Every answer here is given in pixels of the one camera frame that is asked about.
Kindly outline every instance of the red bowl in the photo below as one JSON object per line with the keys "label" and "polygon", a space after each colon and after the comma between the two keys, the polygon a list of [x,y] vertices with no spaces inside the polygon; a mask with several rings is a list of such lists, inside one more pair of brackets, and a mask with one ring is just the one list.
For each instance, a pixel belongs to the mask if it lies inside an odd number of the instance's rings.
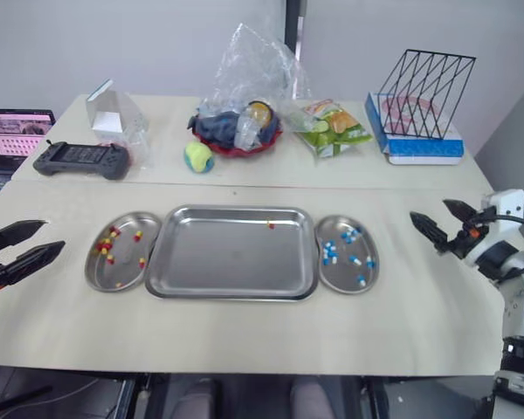
{"label": "red bowl", "polygon": [[273,135],[273,137],[270,140],[270,142],[268,142],[266,144],[262,144],[260,147],[254,148],[251,151],[244,151],[244,150],[241,150],[240,148],[235,148],[235,147],[234,148],[221,148],[217,144],[213,144],[211,142],[206,141],[202,137],[202,135],[193,132],[193,134],[203,144],[208,146],[211,149],[211,151],[214,151],[214,152],[219,153],[221,155],[226,155],[228,157],[248,157],[249,155],[255,155],[256,153],[260,153],[261,151],[267,150],[268,148],[270,148],[271,146],[273,146],[275,144],[276,140],[281,135],[281,133],[282,133],[282,131],[278,129],[276,131],[276,134]]}

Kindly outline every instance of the table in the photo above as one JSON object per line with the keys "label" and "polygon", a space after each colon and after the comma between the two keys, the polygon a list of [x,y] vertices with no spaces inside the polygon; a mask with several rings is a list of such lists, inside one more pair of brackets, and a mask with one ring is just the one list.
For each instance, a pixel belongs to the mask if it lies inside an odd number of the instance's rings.
{"label": "table", "polygon": [[[97,138],[87,120],[85,99],[86,96],[79,96],[73,102],[47,138],[53,142],[97,144]],[[293,134],[283,134],[272,150],[249,159],[217,158],[209,175],[198,175],[184,165],[183,150],[189,141],[195,140],[186,127],[200,99],[170,96],[133,96],[133,99],[149,120],[152,163],[148,169],[131,169],[124,182],[291,188],[491,190],[489,182],[467,152],[457,168],[393,166],[386,162],[376,141],[368,141],[333,159],[316,161],[309,147]],[[363,103],[342,104],[370,131]],[[40,175],[31,165],[47,147],[42,141],[37,152],[17,170],[13,179],[110,182],[97,175],[58,174],[51,178]]]}
{"label": "table", "polygon": [[[94,141],[79,127],[85,122],[82,100],[59,120],[51,132],[54,141]],[[66,240],[53,264],[0,291],[1,365],[383,375],[498,369],[501,296],[455,257],[438,257],[409,217],[416,210],[446,231],[459,228],[442,199],[479,207],[481,194],[490,191],[469,156],[458,167],[398,168],[372,141],[314,166],[301,141],[284,137],[273,154],[248,161],[218,158],[214,174],[194,175],[181,160],[190,138],[181,119],[197,100],[137,101],[152,121],[152,147],[159,145],[151,170],[136,170],[123,182],[92,175],[44,178],[29,159],[1,192],[0,227],[19,219],[49,221],[32,240],[5,251],[4,260],[37,244]],[[348,108],[362,118],[360,105]],[[162,122],[162,115],[168,119]],[[178,147],[164,147],[168,138]],[[290,163],[293,156],[297,164]],[[353,175],[345,176],[345,170]],[[164,300],[144,286],[111,294],[86,284],[86,253],[104,225],[133,210],[164,217],[194,203],[296,206],[316,223],[330,214],[351,216],[375,239],[379,280],[358,296],[320,284],[298,303]],[[514,244],[524,248],[521,237]]]}
{"label": "table", "polygon": [[[475,192],[453,197],[479,205]],[[202,185],[11,182],[0,226],[50,223],[15,253],[66,240],[59,258],[0,292],[0,364],[89,370],[296,374],[492,374],[503,303],[456,258],[439,258],[409,211],[458,223],[444,191],[284,189]],[[23,211],[11,205],[27,203]],[[376,286],[360,296],[320,284],[299,303],[158,299],[139,286],[100,293],[84,280],[86,253],[116,214],[166,215],[182,203],[292,205],[318,221],[345,213],[370,228],[381,256]]]}

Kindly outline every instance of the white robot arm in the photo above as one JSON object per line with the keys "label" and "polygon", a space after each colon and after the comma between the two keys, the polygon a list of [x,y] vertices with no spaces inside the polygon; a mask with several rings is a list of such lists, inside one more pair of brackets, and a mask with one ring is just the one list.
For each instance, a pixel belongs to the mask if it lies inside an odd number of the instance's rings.
{"label": "white robot arm", "polygon": [[478,212],[462,201],[445,200],[462,230],[451,240],[428,216],[412,212],[414,226],[439,253],[448,251],[478,266],[505,300],[500,371],[493,385],[492,417],[524,417],[524,251],[506,239],[524,225],[524,191],[510,189],[487,196]]}

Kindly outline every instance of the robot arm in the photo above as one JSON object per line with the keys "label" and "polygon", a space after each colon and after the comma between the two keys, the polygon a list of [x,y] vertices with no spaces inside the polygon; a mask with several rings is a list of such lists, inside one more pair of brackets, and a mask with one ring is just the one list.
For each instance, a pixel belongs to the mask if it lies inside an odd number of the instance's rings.
{"label": "robot arm", "polygon": [[514,417],[524,417],[518,416],[524,407],[524,251],[506,241],[524,224],[524,191],[510,189],[488,196],[480,212],[462,201],[445,200],[445,205],[463,223],[451,241],[428,216],[412,212],[411,221],[439,253],[449,251],[466,264],[477,265],[502,294],[504,347],[493,386],[493,417],[497,401],[506,409],[515,406]]}
{"label": "robot arm", "polygon": [[[18,221],[0,230],[0,250],[21,243],[33,236],[44,221]],[[50,264],[64,247],[65,242],[54,242],[34,247],[18,256],[6,266],[0,264],[0,290],[14,285],[32,273]]]}

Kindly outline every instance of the yellow-green ball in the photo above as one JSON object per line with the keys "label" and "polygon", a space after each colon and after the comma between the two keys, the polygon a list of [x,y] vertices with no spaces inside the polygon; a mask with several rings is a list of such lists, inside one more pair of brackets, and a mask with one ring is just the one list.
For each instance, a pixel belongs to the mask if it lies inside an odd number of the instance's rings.
{"label": "yellow-green ball", "polygon": [[213,167],[213,153],[201,142],[191,142],[184,149],[184,160],[196,173],[206,173]]}

